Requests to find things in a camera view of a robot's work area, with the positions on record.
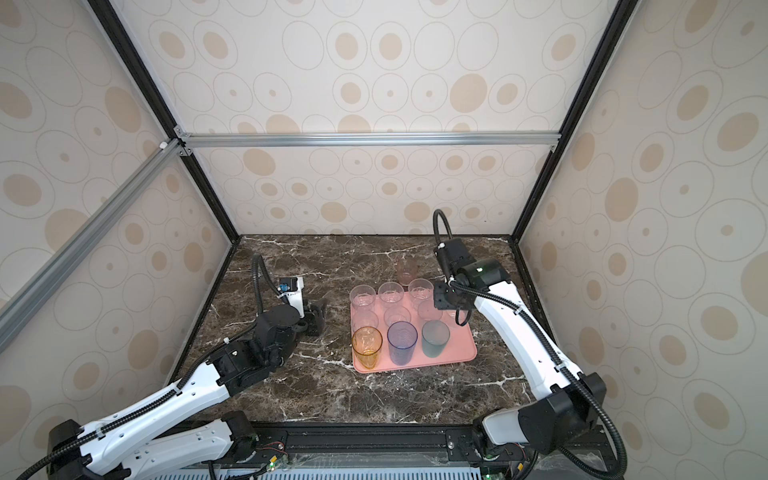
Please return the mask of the clear faceted short tumbler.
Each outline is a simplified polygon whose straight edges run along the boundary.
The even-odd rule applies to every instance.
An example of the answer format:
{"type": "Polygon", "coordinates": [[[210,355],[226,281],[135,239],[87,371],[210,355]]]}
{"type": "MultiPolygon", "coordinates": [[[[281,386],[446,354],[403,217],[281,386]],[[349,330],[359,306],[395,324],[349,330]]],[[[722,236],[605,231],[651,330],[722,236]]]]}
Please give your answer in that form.
{"type": "Polygon", "coordinates": [[[408,284],[408,295],[411,305],[417,308],[425,301],[433,299],[434,286],[431,281],[424,278],[413,279],[408,284]]]}

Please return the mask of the green translucent cup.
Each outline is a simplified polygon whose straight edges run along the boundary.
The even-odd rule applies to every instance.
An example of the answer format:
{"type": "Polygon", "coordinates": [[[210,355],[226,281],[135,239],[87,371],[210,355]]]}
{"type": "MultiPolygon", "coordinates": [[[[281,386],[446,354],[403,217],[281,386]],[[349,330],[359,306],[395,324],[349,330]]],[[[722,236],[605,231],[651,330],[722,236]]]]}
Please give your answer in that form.
{"type": "Polygon", "coordinates": [[[422,351],[428,358],[437,358],[450,340],[450,329],[441,320],[430,320],[422,326],[422,351]]]}

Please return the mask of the clear ribbed small glass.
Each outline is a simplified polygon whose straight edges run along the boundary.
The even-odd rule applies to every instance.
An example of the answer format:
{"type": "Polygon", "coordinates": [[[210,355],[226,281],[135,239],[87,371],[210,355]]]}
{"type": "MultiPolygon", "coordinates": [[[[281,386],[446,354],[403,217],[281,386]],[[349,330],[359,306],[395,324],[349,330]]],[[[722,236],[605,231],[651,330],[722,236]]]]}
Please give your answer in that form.
{"type": "Polygon", "coordinates": [[[385,282],[378,288],[378,300],[384,310],[399,307],[403,303],[405,291],[398,282],[385,282]]]}

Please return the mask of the clear large wide glass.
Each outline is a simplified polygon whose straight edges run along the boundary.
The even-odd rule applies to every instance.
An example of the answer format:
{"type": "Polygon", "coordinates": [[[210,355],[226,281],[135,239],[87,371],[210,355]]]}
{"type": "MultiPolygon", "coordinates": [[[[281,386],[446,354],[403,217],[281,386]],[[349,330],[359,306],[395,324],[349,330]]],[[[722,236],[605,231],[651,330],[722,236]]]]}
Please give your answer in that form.
{"type": "Polygon", "coordinates": [[[395,305],[390,308],[388,308],[383,315],[385,324],[390,327],[391,325],[399,322],[407,322],[410,323],[412,321],[411,312],[401,306],[401,305],[395,305]]]}

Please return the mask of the blue translucent tall cup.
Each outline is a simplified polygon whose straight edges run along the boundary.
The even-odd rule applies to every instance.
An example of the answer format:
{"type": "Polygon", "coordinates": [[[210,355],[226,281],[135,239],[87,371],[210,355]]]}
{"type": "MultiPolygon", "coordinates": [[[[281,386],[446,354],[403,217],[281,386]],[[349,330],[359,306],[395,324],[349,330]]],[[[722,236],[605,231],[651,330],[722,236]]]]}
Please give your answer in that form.
{"type": "Polygon", "coordinates": [[[396,366],[405,366],[412,360],[418,331],[409,322],[395,322],[388,328],[387,341],[391,362],[396,366]]]}

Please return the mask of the pink plastic tray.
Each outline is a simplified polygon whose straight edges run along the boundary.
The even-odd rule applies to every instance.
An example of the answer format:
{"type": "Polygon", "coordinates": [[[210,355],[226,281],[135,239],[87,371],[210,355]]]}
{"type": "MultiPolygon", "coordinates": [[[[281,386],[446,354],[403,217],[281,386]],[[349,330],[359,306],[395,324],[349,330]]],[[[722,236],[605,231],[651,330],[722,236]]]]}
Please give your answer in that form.
{"type": "Polygon", "coordinates": [[[411,301],[408,292],[405,292],[402,305],[411,312],[412,321],[418,331],[418,341],[415,346],[412,360],[405,366],[394,365],[389,356],[389,345],[387,341],[388,326],[385,324],[383,315],[384,310],[379,303],[378,296],[376,300],[374,311],[379,317],[378,330],[383,337],[383,346],[379,354],[379,360],[377,366],[373,370],[367,370],[355,358],[352,348],[352,360],[355,370],[359,373],[383,373],[389,371],[417,369],[423,367],[432,367],[438,365],[447,365],[453,363],[464,363],[474,359],[477,355],[477,348],[473,335],[469,326],[457,326],[453,324],[449,318],[447,312],[443,313],[441,321],[445,323],[450,329],[450,340],[447,343],[442,354],[437,358],[428,358],[422,351],[422,326],[425,322],[419,319],[417,314],[417,308],[411,305],[411,301]]]}

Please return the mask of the clear wide faceted tumbler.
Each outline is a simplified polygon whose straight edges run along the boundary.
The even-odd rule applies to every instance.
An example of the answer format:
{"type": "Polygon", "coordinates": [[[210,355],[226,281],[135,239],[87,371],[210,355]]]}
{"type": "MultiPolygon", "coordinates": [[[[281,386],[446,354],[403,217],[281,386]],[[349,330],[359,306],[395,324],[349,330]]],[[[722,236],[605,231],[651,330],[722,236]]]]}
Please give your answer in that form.
{"type": "Polygon", "coordinates": [[[351,316],[351,331],[355,333],[365,327],[378,328],[379,317],[372,310],[357,310],[351,316]]]}

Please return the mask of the yellow translucent tall glass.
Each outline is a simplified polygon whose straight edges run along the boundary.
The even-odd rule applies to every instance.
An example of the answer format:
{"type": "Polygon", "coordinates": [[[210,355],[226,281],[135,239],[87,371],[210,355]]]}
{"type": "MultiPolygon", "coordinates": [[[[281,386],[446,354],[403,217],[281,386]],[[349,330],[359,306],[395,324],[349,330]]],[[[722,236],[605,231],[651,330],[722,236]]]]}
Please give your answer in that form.
{"type": "Polygon", "coordinates": [[[377,366],[382,346],[383,337],[375,327],[365,326],[353,333],[352,348],[355,358],[367,370],[373,370],[377,366]]]}

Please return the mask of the clear small round glass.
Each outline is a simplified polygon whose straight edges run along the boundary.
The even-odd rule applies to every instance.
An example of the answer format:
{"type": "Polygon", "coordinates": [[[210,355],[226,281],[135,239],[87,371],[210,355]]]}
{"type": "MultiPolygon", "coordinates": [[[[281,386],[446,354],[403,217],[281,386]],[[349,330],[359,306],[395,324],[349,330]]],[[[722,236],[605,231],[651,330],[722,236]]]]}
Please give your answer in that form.
{"type": "Polygon", "coordinates": [[[434,306],[432,300],[424,300],[417,307],[417,314],[423,322],[438,321],[442,319],[443,313],[434,306]]]}

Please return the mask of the pink translucent tumbler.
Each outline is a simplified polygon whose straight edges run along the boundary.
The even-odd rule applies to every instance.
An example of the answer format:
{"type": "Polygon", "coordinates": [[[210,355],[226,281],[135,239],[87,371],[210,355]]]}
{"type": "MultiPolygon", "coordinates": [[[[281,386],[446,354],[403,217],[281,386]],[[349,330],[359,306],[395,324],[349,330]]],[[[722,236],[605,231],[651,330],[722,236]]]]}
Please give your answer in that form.
{"type": "Polygon", "coordinates": [[[418,264],[413,258],[403,258],[396,263],[397,281],[404,287],[419,277],[418,264]]]}

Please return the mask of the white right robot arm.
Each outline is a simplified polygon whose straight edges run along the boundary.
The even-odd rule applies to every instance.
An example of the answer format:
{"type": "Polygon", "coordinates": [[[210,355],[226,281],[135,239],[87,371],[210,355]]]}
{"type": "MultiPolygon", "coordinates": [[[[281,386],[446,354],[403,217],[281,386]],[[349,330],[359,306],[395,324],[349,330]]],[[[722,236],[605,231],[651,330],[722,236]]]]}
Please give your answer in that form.
{"type": "Polygon", "coordinates": [[[477,260],[458,238],[437,244],[435,257],[446,278],[435,284],[439,310],[476,311],[500,335],[522,369],[534,401],[497,410],[481,420],[490,445],[526,443],[549,454],[592,430],[607,387],[586,375],[542,330],[510,275],[494,259],[477,260]]]}

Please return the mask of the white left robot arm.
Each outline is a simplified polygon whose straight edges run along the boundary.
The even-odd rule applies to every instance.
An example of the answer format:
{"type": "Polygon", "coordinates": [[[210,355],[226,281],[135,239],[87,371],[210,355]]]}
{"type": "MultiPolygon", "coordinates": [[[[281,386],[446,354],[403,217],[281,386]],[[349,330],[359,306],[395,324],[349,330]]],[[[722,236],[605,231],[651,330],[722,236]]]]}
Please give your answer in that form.
{"type": "Polygon", "coordinates": [[[49,433],[50,479],[150,479],[197,463],[247,461],[256,434],[241,411],[171,433],[189,417],[267,380],[305,337],[325,328],[326,300],[302,296],[300,277],[283,278],[282,303],[202,356],[181,379],[103,419],[66,420],[49,433]]]}

